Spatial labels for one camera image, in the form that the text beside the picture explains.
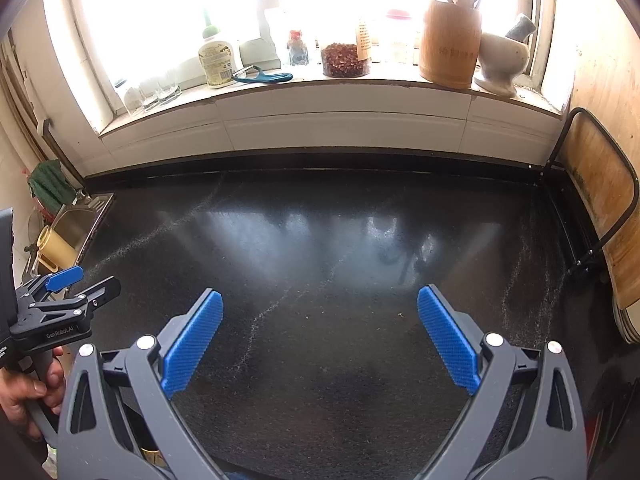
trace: dark speckled countertop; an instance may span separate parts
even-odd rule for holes
[[[284,479],[409,480],[466,402],[418,320],[421,286],[514,344],[577,341],[546,208],[524,184],[374,171],[121,190],[83,263],[83,283],[122,282],[93,341],[129,346],[212,286],[223,322],[174,397],[208,452]],[[589,397],[597,374],[576,376]]]

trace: label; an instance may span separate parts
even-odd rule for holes
[[[207,45],[198,54],[200,64],[211,86],[220,86],[231,82],[233,54],[224,44]]]
[[[69,332],[73,332],[74,328],[72,326],[68,326],[66,328],[62,328],[60,330],[54,330],[53,332],[47,333],[47,339],[51,339],[52,337],[57,337],[59,335],[64,335]]]
[[[358,49],[358,61],[371,57],[371,36],[367,24],[360,20],[356,28],[356,47]]]

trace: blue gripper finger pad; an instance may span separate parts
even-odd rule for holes
[[[82,267],[73,266],[50,275],[44,286],[49,292],[60,292],[66,286],[79,282],[83,277]]]
[[[456,386],[473,395],[480,386],[478,355],[430,287],[418,293],[418,316]]]
[[[164,356],[160,386],[168,399],[187,387],[221,321],[222,296],[211,292]]]

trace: dish soap bottle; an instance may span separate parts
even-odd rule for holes
[[[220,34],[220,29],[211,25],[209,13],[206,10],[204,21],[206,27],[202,31],[202,37],[205,42],[198,50],[198,59],[209,87],[221,88],[234,82],[231,75],[240,68],[240,49],[237,41],[224,38]]]

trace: blue lever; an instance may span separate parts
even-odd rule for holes
[[[459,315],[435,286],[424,286],[418,293],[418,317],[429,333],[438,354],[456,386],[472,396],[480,386],[478,354],[460,330],[454,316]]]
[[[220,326],[222,311],[222,296],[214,290],[207,289],[187,314],[174,317],[158,335],[158,341],[162,342],[164,330],[180,331],[162,359],[160,386],[169,399],[189,384],[200,359]]]
[[[82,267],[74,266],[50,275],[44,286],[49,292],[60,292],[66,286],[79,282],[83,277]]]

